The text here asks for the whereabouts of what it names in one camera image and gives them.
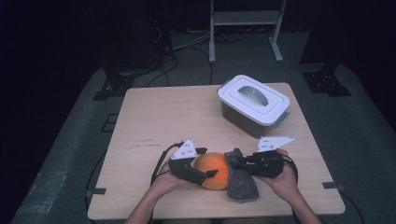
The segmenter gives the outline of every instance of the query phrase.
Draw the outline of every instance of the human hand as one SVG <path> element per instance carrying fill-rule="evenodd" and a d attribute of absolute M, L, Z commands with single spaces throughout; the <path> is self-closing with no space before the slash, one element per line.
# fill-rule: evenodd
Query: human hand
<path fill-rule="evenodd" d="M 172 175 L 168 160 L 161 167 L 150 189 L 159 195 L 164 195 L 186 184 L 189 184 L 189 182 Z"/>
<path fill-rule="evenodd" d="M 277 149 L 278 153 L 288 156 L 288 152 L 283 149 Z M 294 197 L 301 195 L 298 187 L 297 180 L 290 164 L 285 162 L 283 172 L 276 178 L 267 178 L 257 176 L 260 180 L 268 184 L 274 193 L 286 202 L 290 202 Z"/>

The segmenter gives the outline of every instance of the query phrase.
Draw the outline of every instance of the wooden table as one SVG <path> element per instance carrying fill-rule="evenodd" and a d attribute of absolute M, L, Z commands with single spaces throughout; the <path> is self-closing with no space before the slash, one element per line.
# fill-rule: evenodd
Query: wooden table
<path fill-rule="evenodd" d="M 303 112 L 287 83 L 269 83 L 290 98 L 290 116 L 267 136 L 294 136 L 282 147 L 299 170 L 299 187 L 315 213 L 341 214 L 345 205 L 309 130 Z M 207 152 L 227 152 L 239 147 L 244 155 L 257 150 L 259 140 L 239 130 L 221 115 L 219 86 L 130 89 L 125 95 L 116 128 L 96 187 L 88 216 L 91 219 L 123 219 L 133 211 L 149 187 L 151 174 L 164 150 L 192 139 Z M 176 151 L 171 150 L 168 157 Z M 260 198 L 237 203 L 226 190 L 182 186 L 165 195 L 154 209 L 154 218 L 273 217 L 291 215 L 290 207 L 255 178 Z"/>

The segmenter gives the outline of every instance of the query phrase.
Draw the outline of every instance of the forearm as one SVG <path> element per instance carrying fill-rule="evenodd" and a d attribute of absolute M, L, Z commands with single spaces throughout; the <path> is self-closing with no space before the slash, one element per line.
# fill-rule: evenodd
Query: forearm
<path fill-rule="evenodd" d="M 299 218 L 300 222 L 303 224 L 321 224 L 322 222 L 318 216 L 314 213 L 311 207 L 306 202 L 303 195 L 298 194 L 295 198 L 288 201 L 291 209 Z"/>
<path fill-rule="evenodd" d="M 131 215 L 129 215 L 125 224 L 147 224 L 151 218 L 155 204 L 162 196 L 149 189 Z"/>

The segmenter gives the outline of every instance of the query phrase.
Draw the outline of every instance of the container handle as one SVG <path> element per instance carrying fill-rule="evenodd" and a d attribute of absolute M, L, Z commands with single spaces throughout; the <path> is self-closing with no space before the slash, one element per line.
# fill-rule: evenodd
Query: container handle
<path fill-rule="evenodd" d="M 247 92 L 247 93 L 251 93 L 254 96 L 257 97 L 257 99 L 259 99 L 259 101 L 262 103 L 262 105 L 268 105 L 268 99 L 267 97 L 265 97 L 264 94 L 262 94 L 259 90 L 257 90 L 254 87 L 251 86 L 244 86 L 241 87 L 238 91 L 240 92 Z"/>

